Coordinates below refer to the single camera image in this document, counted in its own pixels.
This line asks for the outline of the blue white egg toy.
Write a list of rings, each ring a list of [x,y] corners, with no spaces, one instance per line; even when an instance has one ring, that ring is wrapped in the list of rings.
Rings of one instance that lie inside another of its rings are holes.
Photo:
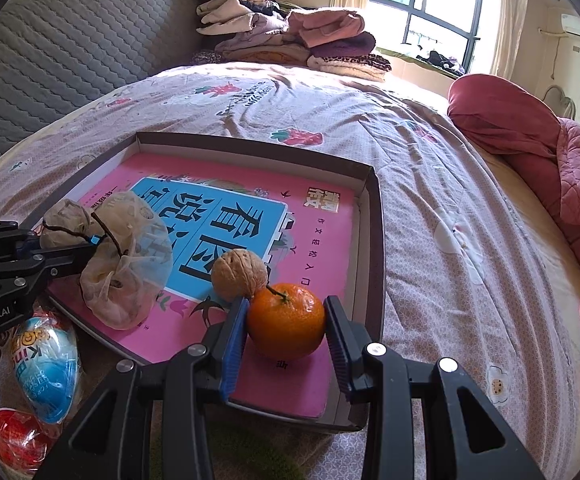
[[[58,425],[72,409],[80,359],[69,322],[38,312],[17,327],[11,341],[15,379],[35,416]]]

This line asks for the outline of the beige mesh bag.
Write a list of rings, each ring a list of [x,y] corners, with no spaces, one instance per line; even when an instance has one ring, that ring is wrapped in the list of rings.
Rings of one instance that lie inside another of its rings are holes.
[[[164,221],[131,191],[96,208],[63,198],[44,214],[43,248],[87,242],[96,251],[80,272],[84,304],[107,327],[132,330],[148,317],[173,268]]]

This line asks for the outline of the red white egg toy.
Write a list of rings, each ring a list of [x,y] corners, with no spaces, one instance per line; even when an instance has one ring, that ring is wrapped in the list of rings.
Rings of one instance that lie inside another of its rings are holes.
[[[0,408],[0,464],[6,472],[32,478],[54,442],[33,414]]]

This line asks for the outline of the orange tangerine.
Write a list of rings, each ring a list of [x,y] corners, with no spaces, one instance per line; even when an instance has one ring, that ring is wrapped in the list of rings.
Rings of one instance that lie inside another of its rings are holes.
[[[288,283],[259,290],[247,311],[247,333],[258,353],[274,361],[306,358],[326,330],[322,301],[309,289]]]

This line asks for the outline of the brown walnut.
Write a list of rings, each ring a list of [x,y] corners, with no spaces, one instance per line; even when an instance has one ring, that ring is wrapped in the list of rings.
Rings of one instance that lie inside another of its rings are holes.
[[[215,260],[211,282],[216,295],[224,301],[252,298],[268,284],[267,266],[254,252],[230,249]]]

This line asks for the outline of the brown shallow cardboard box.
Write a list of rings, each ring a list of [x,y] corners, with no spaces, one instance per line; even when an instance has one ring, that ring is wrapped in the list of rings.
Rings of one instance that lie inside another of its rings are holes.
[[[116,166],[139,152],[168,153],[176,157],[225,162],[238,167],[256,162],[267,171],[291,176],[317,177],[327,183],[355,191],[359,211],[356,216],[358,233],[354,238],[356,249],[351,255],[356,266],[354,292],[346,299],[336,297],[341,301],[350,320],[365,325],[372,338],[380,336],[384,292],[380,192],[375,171],[360,162],[291,148],[284,144],[198,134],[140,132],[131,139],[117,144],[93,162],[89,162],[74,177],[63,183],[51,194],[49,200],[36,207],[25,219],[24,227],[31,229],[40,226],[41,219],[51,204],[63,198],[80,203],[74,195],[79,185],[90,180],[99,169]]]

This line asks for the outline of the strawberry print bed sheet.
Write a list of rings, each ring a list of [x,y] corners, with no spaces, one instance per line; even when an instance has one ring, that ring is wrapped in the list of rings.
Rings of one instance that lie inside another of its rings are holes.
[[[549,479],[580,470],[580,268],[534,193],[479,152],[446,101],[387,84],[253,63],[165,70],[41,129],[0,158],[0,219],[22,220],[139,131],[326,153],[375,169],[383,210],[383,338],[456,359]]]

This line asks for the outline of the grey quilted headboard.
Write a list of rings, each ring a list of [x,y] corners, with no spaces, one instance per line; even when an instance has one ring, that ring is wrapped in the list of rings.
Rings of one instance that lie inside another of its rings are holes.
[[[186,64],[195,0],[11,0],[0,11],[0,156],[117,88]]]

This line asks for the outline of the pink blue book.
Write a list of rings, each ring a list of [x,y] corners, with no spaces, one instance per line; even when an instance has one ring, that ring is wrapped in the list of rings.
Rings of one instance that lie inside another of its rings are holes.
[[[269,265],[271,284],[290,283],[319,298],[353,295],[351,259],[358,233],[355,191],[317,177],[163,153],[139,152],[99,169],[74,195],[96,207],[131,190],[165,222],[173,270],[149,316],[132,330],[112,330],[80,296],[77,278],[50,287],[61,308],[102,344],[141,363],[170,359],[224,321],[226,305],[211,284],[216,258],[245,248]]]

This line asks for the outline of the pink quilted blanket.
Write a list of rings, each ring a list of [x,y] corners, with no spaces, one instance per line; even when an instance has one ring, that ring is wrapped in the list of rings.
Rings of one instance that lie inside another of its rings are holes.
[[[503,159],[554,220],[580,264],[580,124],[512,82],[473,74],[450,86],[452,122]]]

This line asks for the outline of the pile of folded clothes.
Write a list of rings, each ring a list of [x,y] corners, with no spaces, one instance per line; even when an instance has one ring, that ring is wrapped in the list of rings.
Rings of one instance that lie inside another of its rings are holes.
[[[276,0],[195,0],[205,49],[194,62],[302,66],[383,81],[391,62],[375,53],[375,36],[355,10],[305,10]]]

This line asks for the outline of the dark items on windowsill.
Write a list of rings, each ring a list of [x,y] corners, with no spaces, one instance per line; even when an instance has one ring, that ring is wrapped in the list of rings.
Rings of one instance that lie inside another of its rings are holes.
[[[447,58],[436,50],[431,50],[426,56],[418,55],[419,61],[432,65],[446,73],[454,74],[457,77],[465,75],[465,69],[457,62],[456,58]]]

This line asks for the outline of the white air conditioner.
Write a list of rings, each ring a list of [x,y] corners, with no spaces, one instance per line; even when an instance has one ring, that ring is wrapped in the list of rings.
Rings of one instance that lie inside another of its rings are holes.
[[[561,28],[565,34],[580,37],[580,17],[573,14],[560,14]]]

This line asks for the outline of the beige curtain right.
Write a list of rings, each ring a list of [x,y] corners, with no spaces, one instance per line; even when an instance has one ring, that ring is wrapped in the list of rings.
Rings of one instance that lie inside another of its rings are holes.
[[[514,72],[529,0],[500,0],[491,73],[510,79]]]

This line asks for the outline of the window with dark frame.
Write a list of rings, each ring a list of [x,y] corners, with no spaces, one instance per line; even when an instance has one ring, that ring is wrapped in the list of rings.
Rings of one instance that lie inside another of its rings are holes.
[[[369,0],[366,20],[383,50],[416,58],[436,50],[470,67],[483,0]]]

